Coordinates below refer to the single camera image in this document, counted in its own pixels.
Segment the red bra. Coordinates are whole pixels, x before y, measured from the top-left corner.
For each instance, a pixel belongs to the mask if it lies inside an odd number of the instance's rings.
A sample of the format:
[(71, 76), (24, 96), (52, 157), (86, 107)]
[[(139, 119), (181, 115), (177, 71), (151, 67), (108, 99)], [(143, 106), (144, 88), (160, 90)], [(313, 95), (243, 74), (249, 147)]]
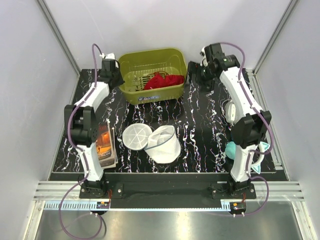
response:
[(185, 78), (183, 75), (165, 74), (162, 76), (156, 73), (144, 86), (144, 90), (154, 90), (159, 88), (172, 87), (183, 84)]

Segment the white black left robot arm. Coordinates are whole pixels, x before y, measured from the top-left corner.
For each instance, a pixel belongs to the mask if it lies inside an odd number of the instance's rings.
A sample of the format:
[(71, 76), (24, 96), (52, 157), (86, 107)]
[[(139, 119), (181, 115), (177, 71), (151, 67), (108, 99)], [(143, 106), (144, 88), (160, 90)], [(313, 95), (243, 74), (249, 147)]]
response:
[(90, 192), (97, 198), (108, 193), (106, 183), (100, 181), (104, 171), (96, 152), (99, 124), (96, 111), (111, 89), (124, 83), (119, 62), (110, 57), (101, 61), (100, 75), (94, 73), (95, 80), (84, 96), (74, 104), (64, 107), (64, 126), (71, 146), (77, 151), (84, 169), (84, 179), (94, 182)]

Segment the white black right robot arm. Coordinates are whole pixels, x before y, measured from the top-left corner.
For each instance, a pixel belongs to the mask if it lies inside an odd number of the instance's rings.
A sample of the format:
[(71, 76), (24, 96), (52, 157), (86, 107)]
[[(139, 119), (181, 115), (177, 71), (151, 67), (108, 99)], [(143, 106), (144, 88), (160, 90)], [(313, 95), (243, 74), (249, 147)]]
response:
[(245, 192), (243, 183), (250, 179), (251, 168), (260, 165), (273, 148), (272, 140), (268, 149), (262, 144), (266, 134), (274, 136), (270, 128), (272, 115), (263, 110), (247, 86), (243, 76), (244, 60), (239, 61), (233, 54), (226, 55), (221, 42), (203, 47), (200, 54), (201, 62), (189, 62), (186, 81), (194, 81), (207, 91), (212, 91), (215, 81), (220, 81), (231, 98), (226, 104), (226, 117), (232, 126), (235, 158), (230, 170), (233, 182), (227, 185), (227, 192), (236, 199)]

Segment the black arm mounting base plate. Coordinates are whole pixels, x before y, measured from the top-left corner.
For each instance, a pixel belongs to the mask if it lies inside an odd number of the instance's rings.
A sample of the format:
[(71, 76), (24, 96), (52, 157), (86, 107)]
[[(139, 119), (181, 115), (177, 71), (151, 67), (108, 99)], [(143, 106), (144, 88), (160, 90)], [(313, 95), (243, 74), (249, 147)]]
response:
[(227, 173), (105, 173), (112, 210), (206, 210), (254, 200), (253, 185), (231, 192)]

